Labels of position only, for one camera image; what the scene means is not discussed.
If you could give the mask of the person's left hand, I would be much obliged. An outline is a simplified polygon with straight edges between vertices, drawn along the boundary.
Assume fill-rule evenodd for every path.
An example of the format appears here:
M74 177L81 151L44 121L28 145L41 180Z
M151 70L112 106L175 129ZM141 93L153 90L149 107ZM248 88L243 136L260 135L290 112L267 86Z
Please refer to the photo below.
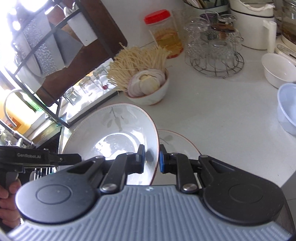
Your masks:
M4 226L9 228L15 228L21 223L15 201L15 195L21 186L19 179L9 186L9 190L1 186L1 221Z

